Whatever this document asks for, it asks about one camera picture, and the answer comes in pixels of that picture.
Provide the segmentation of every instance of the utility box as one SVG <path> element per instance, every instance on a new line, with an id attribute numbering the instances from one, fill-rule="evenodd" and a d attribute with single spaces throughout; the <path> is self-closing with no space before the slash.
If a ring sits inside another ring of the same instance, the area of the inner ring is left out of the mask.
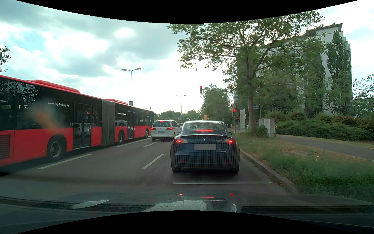
<path id="1" fill-rule="evenodd" d="M 275 137 L 275 119 L 274 118 L 266 118 L 266 119 L 259 119 L 259 125 L 265 126 L 268 130 L 269 137 Z"/>
<path id="2" fill-rule="evenodd" d="M 240 110 L 239 111 L 239 122 L 240 122 L 240 132 L 245 132 L 245 120 L 246 120 L 246 114 L 245 114 L 245 110 Z"/>

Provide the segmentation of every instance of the license plate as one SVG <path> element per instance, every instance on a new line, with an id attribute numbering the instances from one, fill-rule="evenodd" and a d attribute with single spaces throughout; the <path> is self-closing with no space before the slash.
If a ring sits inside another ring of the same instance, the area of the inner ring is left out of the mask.
<path id="1" fill-rule="evenodd" d="M 194 150 L 216 150 L 215 144 L 194 144 Z"/>

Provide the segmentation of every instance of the street lamp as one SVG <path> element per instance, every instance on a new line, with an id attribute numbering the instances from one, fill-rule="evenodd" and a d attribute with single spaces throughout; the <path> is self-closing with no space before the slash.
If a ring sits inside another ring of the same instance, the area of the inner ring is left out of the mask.
<path id="1" fill-rule="evenodd" d="M 123 72 L 125 72 L 125 71 L 130 71 L 131 72 L 131 101 L 132 101 L 132 71 L 135 71 L 135 70 L 141 70 L 141 68 L 138 67 L 137 69 L 134 69 L 134 70 L 122 69 Z"/>
<path id="2" fill-rule="evenodd" d="M 180 115 L 181 115 L 181 121 L 183 121 L 183 97 L 187 96 L 187 95 L 183 95 L 183 96 L 176 95 L 176 96 L 180 97 L 180 103 L 181 103 L 181 112 L 180 112 Z"/>

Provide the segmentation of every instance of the car rear window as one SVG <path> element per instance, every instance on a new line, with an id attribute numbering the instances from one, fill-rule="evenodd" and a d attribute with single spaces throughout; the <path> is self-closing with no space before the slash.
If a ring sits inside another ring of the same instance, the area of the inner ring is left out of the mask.
<path id="1" fill-rule="evenodd" d="M 169 121 L 156 121 L 153 127 L 171 127 Z"/>
<path id="2" fill-rule="evenodd" d="M 183 134 L 223 134 L 226 135 L 224 123 L 217 122 L 197 122 L 186 123 L 183 126 Z"/>

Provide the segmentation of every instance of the rear bumper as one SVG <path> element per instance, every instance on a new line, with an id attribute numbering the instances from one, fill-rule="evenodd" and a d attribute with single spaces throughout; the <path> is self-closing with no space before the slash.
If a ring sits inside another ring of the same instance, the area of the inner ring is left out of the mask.
<path id="1" fill-rule="evenodd" d="M 188 169 L 231 169 L 239 166 L 240 157 L 237 155 L 189 156 L 173 155 L 171 163 L 175 167 Z"/>
<path id="2" fill-rule="evenodd" d="M 174 133 L 172 135 L 169 135 L 168 133 L 166 133 L 166 134 L 152 134 L 151 133 L 151 137 L 153 137 L 153 138 L 166 138 L 166 137 L 173 138 Z"/>

